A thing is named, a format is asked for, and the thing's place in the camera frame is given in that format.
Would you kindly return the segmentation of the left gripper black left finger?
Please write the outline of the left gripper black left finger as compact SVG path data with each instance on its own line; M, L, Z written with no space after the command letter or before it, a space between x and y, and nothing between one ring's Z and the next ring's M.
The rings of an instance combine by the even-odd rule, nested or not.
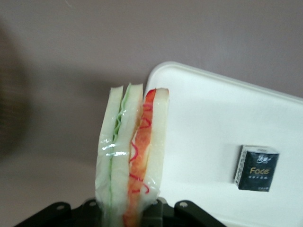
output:
M72 209L66 202L56 202L18 223L17 227L99 227L102 211L95 199Z

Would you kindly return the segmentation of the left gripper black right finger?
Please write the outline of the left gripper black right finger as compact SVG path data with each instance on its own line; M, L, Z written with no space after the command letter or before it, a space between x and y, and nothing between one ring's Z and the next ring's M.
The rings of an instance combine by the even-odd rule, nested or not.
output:
M144 211L141 226L224 227L225 224L191 201L178 201L171 207L164 198L159 197Z

